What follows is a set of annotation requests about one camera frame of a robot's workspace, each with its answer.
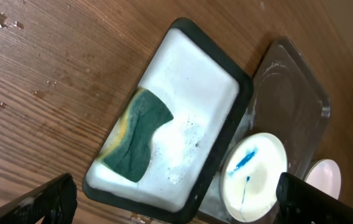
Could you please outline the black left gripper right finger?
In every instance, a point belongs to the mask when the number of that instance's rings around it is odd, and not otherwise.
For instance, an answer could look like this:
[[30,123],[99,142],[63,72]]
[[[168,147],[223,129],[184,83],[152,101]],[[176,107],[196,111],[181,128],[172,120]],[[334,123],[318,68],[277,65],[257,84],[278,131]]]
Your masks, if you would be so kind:
[[276,196],[276,223],[353,224],[353,208],[287,172],[280,175]]

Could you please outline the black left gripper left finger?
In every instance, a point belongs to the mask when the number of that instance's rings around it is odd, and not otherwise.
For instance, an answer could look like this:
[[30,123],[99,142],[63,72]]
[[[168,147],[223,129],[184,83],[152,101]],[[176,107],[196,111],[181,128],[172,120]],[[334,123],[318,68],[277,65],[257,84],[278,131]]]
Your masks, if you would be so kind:
[[0,207],[0,224],[71,224],[77,208],[77,189],[69,173]]

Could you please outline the white plate large blue smear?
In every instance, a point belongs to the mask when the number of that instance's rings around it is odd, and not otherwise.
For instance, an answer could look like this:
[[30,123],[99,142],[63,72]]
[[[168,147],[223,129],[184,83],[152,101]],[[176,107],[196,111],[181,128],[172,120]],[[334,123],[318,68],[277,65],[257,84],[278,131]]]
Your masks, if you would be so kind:
[[342,177],[338,164],[332,159],[312,161],[304,178],[307,184],[338,200]]

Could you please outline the white plate two blue marks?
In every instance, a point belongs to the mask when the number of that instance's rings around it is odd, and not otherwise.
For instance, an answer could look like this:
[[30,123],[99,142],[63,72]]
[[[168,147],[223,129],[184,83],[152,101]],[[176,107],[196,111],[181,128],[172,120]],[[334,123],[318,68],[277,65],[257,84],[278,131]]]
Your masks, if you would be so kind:
[[221,172],[221,198],[227,212],[240,222],[265,216],[277,202],[278,180],[287,167],[285,148],[275,135],[257,133],[244,138]]

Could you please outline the green yellow sponge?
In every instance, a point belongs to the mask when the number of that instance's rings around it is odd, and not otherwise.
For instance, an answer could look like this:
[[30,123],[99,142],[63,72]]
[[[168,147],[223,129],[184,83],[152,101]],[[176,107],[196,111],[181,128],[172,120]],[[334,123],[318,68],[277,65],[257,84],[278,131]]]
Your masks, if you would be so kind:
[[172,112],[159,97],[145,88],[136,89],[96,159],[127,180],[138,182],[150,164],[154,132],[172,120]]

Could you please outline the dark brown serving tray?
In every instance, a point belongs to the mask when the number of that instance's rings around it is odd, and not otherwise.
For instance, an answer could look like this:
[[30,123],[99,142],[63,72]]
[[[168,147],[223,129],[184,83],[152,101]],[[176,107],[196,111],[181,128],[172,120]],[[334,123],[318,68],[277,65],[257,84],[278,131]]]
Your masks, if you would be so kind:
[[276,136],[286,152],[286,171],[303,179],[331,116],[331,102],[292,40],[274,40],[253,79],[252,99],[238,124],[229,156],[245,138]]

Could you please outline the black rimmed water tray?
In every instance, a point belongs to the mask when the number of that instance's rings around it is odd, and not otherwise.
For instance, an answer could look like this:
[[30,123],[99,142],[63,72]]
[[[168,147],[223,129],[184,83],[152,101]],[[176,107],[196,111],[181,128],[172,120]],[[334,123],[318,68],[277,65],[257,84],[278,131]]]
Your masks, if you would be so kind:
[[138,88],[159,97],[173,115],[152,136],[143,178],[129,181],[97,155],[83,179],[83,192],[91,200],[161,221],[188,223],[245,113],[252,79],[192,20],[181,17],[167,30]]

